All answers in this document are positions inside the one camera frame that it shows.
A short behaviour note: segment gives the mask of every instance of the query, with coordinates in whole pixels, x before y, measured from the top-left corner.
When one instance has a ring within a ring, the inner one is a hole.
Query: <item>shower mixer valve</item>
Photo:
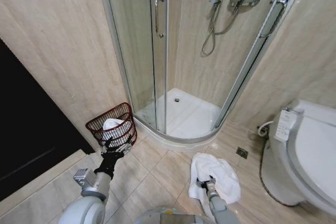
[[[235,14],[241,6],[256,6],[260,0],[230,0],[229,5],[233,7],[232,14]]]

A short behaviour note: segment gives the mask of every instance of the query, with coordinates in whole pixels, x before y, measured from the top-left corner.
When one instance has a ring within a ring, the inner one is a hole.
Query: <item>white towel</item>
[[[196,198],[201,201],[205,214],[214,220],[209,207],[209,200],[206,191],[196,185],[196,180],[207,181],[210,176],[216,179],[216,191],[219,196],[232,204],[240,199],[240,185],[238,177],[232,167],[224,160],[218,159],[210,154],[197,153],[193,157],[191,163],[191,177],[189,186],[189,197]]]
[[[103,130],[105,131],[105,130],[112,129],[114,127],[117,127],[119,124],[121,124],[123,122],[124,122],[124,120],[108,118],[104,122]],[[118,136],[123,135],[130,128],[130,126],[131,126],[131,123],[126,122],[120,128],[117,128],[117,129],[115,129],[113,131],[110,131],[110,132],[104,132],[103,133],[103,140],[108,140],[108,139],[110,139],[110,137],[118,137]]]

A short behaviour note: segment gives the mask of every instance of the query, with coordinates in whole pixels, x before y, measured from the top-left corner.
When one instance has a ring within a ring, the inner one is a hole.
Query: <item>shower enclosure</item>
[[[292,1],[103,0],[135,118],[175,143],[209,139]]]

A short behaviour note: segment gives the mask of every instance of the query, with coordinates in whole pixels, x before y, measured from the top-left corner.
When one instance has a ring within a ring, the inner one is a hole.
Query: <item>beige wall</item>
[[[231,19],[228,1],[223,2],[217,31]],[[261,0],[252,9],[242,8],[231,29],[216,36],[214,52],[202,57],[212,5],[209,0],[182,0],[175,87],[222,106],[269,11],[269,1]]]
[[[126,101],[102,1],[0,0],[0,13],[2,40],[98,147],[85,123]]]
[[[169,0],[168,90],[175,85],[177,46],[179,43],[182,0]]]
[[[229,119],[255,131],[295,98],[336,108],[335,0],[296,0]]]

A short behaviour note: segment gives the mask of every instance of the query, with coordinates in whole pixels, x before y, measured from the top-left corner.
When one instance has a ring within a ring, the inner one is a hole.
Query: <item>floor drain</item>
[[[236,154],[243,157],[244,159],[247,159],[248,151],[244,150],[243,148],[238,147]]]

